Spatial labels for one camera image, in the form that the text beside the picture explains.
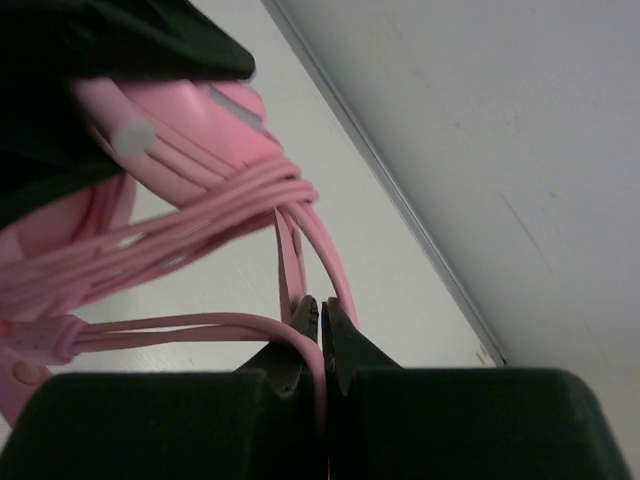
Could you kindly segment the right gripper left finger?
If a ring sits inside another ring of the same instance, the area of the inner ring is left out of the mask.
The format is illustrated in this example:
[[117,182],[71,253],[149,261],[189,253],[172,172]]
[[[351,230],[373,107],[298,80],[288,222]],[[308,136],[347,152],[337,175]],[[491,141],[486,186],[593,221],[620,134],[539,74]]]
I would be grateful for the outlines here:
[[75,373],[28,402],[12,479],[316,479],[312,377],[269,343],[231,373]]

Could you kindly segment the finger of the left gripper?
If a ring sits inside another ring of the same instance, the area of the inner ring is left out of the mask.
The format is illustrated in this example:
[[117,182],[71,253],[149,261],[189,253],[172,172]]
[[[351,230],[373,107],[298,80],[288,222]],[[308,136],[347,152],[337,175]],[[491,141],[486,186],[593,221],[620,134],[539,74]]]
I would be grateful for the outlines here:
[[72,81],[254,71],[253,55],[188,1],[2,2],[2,226],[122,172],[86,130]]

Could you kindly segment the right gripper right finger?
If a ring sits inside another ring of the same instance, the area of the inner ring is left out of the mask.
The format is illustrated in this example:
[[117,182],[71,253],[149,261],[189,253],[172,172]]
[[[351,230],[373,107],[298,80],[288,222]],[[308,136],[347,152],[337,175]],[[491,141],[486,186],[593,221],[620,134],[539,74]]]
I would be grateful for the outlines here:
[[334,479],[627,479],[593,391],[546,368],[399,366],[322,308]]

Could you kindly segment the pink headphones with cable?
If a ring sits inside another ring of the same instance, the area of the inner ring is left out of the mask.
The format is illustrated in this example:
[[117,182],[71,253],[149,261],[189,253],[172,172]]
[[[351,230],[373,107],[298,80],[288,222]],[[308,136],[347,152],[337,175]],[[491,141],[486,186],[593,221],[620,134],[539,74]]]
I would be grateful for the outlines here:
[[[240,82],[82,80],[11,95],[1,127],[1,415],[14,424],[50,367],[89,352],[176,342],[280,341],[327,387],[316,342],[293,324],[309,243],[348,313],[353,298],[313,205],[317,192]],[[276,233],[280,319],[205,313],[87,323],[79,307],[155,280],[266,227]]]

